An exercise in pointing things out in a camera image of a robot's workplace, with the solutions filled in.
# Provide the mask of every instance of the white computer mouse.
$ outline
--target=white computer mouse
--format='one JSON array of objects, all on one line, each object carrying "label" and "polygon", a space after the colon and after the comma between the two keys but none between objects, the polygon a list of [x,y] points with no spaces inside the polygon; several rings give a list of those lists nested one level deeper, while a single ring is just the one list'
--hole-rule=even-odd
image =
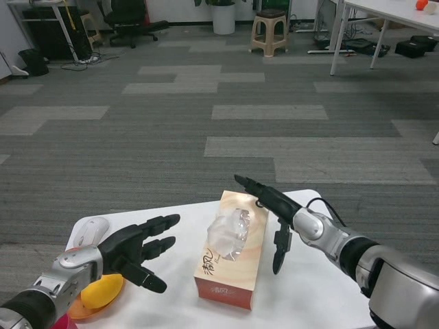
[{"label": "white computer mouse", "polygon": [[110,228],[110,223],[103,217],[90,218],[78,231],[73,239],[73,247],[86,245],[99,245],[105,232]]}]

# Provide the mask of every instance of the red object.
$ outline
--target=red object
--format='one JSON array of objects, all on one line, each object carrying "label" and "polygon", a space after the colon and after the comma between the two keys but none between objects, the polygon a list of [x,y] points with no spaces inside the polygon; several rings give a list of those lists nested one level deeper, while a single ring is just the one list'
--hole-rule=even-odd
[{"label": "red object", "polygon": [[424,10],[427,4],[428,4],[428,0],[418,0],[418,2],[416,2],[416,9]]},{"label": "red object", "polygon": [[61,317],[50,329],[78,329],[75,322],[66,314]]}]

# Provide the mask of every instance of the white desk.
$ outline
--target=white desk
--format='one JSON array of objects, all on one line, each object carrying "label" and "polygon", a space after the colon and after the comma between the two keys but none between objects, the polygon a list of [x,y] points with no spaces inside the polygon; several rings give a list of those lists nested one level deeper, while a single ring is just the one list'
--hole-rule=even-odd
[{"label": "white desk", "polygon": [[[318,197],[315,191],[286,193],[300,204]],[[291,252],[287,253],[281,272],[272,273],[276,248],[274,232],[280,225],[270,213],[261,264],[254,292],[253,311],[220,304],[198,297],[193,273],[206,240],[206,229],[215,218],[219,202],[189,204],[168,208],[104,215],[110,232],[146,219],[178,213],[180,223],[165,236],[175,236],[176,244],[159,258],[143,266],[166,281],[162,295],[127,283],[122,294],[109,308],[79,329],[132,328],[295,328],[295,329],[360,329],[371,328],[368,300],[348,276],[333,266],[322,252],[307,247],[294,234]],[[312,209],[329,215],[322,202]],[[90,217],[79,220],[67,244]]]},{"label": "white desk", "polygon": [[[12,13],[15,16],[15,19],[19,23],[23,33],[26,36],[28,43],[30,45],[32,45],[33,42],[30,40],[29,35],[26,32],[26,28],[23,26],[23,22],[40,21],[40,19],[23,19],[21,17],[20,12],[16,8],[18,6],[29,6],[29,0],[7,0],[6,3],[9,5]],[[59,24],[61,25],[62,32],[64,33],[64,36],[67,40],[67,44],[69,45],[70,52],[73,56],[73,59],[77,62],[78,57],[76,56],[76,53],[73,50],[73,43],[71,42],[70,35],[67,31],[66,25],[64,24],[64,21],[62,20],[60,10],[58,9],[59,5],[64,5],[63,0],[36,0],[33,2],[33,6],[36,6],[36,7],[38,6],[38,7],[51,7],[52,8],[52,10],[55,13],[56,19],[45,19],[45,21],[58,21],[59,22]]]},{"label": "white desk", "polygon": [[[337,58],[342,46],[344,28],[351,13],[351,10],[358,9],[364,12],[371,13],[375,16],[384,18],[384,25],[379,35],[377,49],[375,50],[370,63],[370,68],[373,69],[377,61],[381,45],[383,43],[384,34],[388,28],[389,21],[394,21],[416,29],[422,29],[432,34],[439,32],[439,9],[432,15],[416,10],[416,0],[344,0],[344,9],[342,15],[342,24],[337,39],[337,46],[335,48],[334,58],[331,66],[331,75],[335,74],[337,68]],[[433,144],[439,143],[439,133],[433,139]]]}]

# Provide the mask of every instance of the tissue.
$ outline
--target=tissue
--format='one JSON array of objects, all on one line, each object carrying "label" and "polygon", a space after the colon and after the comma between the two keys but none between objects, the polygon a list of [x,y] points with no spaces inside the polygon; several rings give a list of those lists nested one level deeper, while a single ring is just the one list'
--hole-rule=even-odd
[{"label": "tissue", "polygon": [[207,243],[222,258],[235,261],[246,244],[249,225],[247,210],[223,210],[207,229]]}]

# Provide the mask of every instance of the orange plate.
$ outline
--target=orange plate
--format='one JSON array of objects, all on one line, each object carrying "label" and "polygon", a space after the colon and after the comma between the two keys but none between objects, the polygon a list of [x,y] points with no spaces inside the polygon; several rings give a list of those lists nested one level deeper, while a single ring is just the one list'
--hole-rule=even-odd
[{"label": "orange plate", "polygon": [[67,314],[73,320],[85,320],[85,319],[88,319],[90,317],[93,317],[93,316],[101,313],[105,308],[109,307],[117,299],[117,297],[121,294],[124,287],[125,287],[125,279],[123,279],[122,288],[121,288],[120,292],[117,294],[117,296],[111,302],[109,302],[107,305],[105,305],[103,307],[99,307],[99,308],[90,309],[90,308],[85,307],[82,303],[82,300],[81,300],[81,294],[79,294],[76,297],[75,301],[73,302],[73,304],[70,307]]}]

